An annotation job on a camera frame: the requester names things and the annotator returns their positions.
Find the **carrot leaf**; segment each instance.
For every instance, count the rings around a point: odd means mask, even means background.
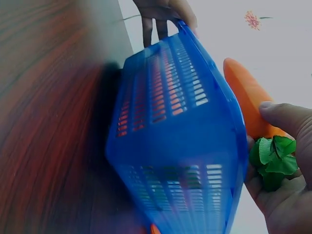
[[[291,140],[288,137],[274,136],[273,142],[276,148],[276,152],[280,157],[292,154],[296,150],[296,141]]]
[[[284,175],[293,175],[298,170],[296,158],[292,155],[283,158],[275,158],[266,167],[266,172],[282,173]]]
[[[260,161],[260,154],[259,154],[260,140],[261,139],[255,142],[254,146],[252,147],[249,153],[249,161],[256,168],[261,167],[263,165]]]
[[[293,175],[298,170],[296,158],[291,155],[295,150],[296,141],[287,137],[274,136],[256,141],[249,160],[261,175],[267,192],[276,191],[286,175]]]
[[[271,150],[273,139],[261,138],[259,143],[259,156],[263,165],[268,164],[275,157],[274,151]]]
[[[282,173],[267,173],[263,176],[263,188],[267,192],[274,192],[281,187],[284,178]]]

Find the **wood grain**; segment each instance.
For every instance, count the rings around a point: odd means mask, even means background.
[[[116,0],[0,1],[0,233],[137,234],[145,222],[103,154],[118,81],[104,61],[132,49],[101,9],[121,18]]]

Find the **plastic basket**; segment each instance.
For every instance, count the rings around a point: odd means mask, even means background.
[[[106,153],[162,234],[229,233],[246,130],[234,94],[183,22],[125,61]]]

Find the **orange carrot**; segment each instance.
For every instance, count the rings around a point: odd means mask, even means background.
[[[247,134],[253,139],[286,136],[279,128],[273,127],[260,115],[259,106],[263,101],[273,101],[250,72],[234,59],[223,62],[224,77],[234,92],[245,120]]]

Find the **flower decal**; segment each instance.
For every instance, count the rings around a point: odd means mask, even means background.
[[[260,20],[258,20],[257,16],[254,16],[252,11],[247,11],[245,15],[245,20],[251,28],[260,30]]]

